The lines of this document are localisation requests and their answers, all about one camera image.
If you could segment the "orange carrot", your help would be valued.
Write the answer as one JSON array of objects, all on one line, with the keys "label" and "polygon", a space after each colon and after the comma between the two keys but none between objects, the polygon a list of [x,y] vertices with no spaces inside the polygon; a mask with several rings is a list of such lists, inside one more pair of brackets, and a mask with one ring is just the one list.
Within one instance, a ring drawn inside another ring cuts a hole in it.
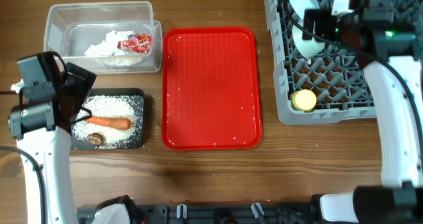
[{"label": "orange carrot", "polygon": [[109,117],[96,117],[93,116],[86,120],[90,124],[98,126],[108,127],[115,130],[129,130],[132,126],[132,122],[127,118],[109,118]]}]

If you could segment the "small light blue bowl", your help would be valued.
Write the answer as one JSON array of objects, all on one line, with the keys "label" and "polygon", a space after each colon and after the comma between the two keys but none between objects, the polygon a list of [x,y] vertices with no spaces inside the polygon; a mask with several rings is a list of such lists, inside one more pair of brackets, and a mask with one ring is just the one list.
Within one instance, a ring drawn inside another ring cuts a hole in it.
[{"label": "small light blue bowl", "polygon": [[289,0],[289,2],[300,20],[304,19],[306,9],[320,9],[317,0]]}]

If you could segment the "yellow plastic cup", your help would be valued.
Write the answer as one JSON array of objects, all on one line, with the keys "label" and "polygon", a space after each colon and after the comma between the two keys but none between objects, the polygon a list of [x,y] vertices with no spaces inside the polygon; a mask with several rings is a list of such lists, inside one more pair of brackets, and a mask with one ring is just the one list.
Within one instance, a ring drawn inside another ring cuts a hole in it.
[{"label": "yellow plastic cup", "polygon": [[309,89],[302,89],[289,97],[294,110],[311,112],[317,104],[317,96]]}]

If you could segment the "green bowl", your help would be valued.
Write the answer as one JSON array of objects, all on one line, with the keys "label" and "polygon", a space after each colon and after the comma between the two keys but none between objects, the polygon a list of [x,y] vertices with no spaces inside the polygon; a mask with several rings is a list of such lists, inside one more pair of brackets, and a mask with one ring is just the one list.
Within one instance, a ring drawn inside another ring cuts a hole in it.
[{"label": "green bowl", "polygon": [[312,58],[325,48],[324,42],[318,42],[314,38],[311,40],[304,40],[302,38],[303,32],[298,29],[298,27],[293,26],[291,31],[295,47],[304,58]]}]

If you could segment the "red snack wrapper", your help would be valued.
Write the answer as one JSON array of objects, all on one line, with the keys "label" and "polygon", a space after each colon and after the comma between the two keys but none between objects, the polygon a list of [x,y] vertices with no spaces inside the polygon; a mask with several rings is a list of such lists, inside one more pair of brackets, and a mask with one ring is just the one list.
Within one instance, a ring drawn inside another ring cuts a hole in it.
[{"label": "red snack wrapper", "polygon": [[152,35],[133,34],[127,40],[119,41],[117,48],[139,54],[147,54],[150,51],[152,41]]}]

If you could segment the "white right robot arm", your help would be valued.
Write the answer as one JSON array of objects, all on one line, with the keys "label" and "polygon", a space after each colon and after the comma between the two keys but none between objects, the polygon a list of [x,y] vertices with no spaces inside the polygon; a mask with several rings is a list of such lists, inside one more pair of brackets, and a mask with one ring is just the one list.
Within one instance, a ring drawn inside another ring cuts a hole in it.
[{"label": "white right robot arm", "polygon": [[381,140],[381,184],[319,197],[321,219],[347,223],[422,222],[422,55],[416,27],[395,18],[393,0],[308,0],[296,27],[306,40],[354,52],[375,105]]}]

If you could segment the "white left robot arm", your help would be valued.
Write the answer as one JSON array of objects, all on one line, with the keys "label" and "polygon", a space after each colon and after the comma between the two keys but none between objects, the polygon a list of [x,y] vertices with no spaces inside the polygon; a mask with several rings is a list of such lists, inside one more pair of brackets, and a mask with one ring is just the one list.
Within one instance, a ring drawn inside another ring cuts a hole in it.
[{"label": "white left robot arm", "polygon": [[29,223],[78,223],[70,174],[71,127],[96,75],[57,52],[17,61],[22,77],[19,103],[7,120],[22,159]]}]

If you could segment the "brown food scrap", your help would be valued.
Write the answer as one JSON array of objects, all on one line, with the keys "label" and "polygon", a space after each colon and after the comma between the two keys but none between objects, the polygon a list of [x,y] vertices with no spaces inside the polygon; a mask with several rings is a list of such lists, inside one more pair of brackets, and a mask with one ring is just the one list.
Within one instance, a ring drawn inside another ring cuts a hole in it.
[{"label": "brown food scrap", "polygon": [[101,146],[104,143],[103,135],[99,133],[91,133],[86,137],[86,140],[95,146]]}]

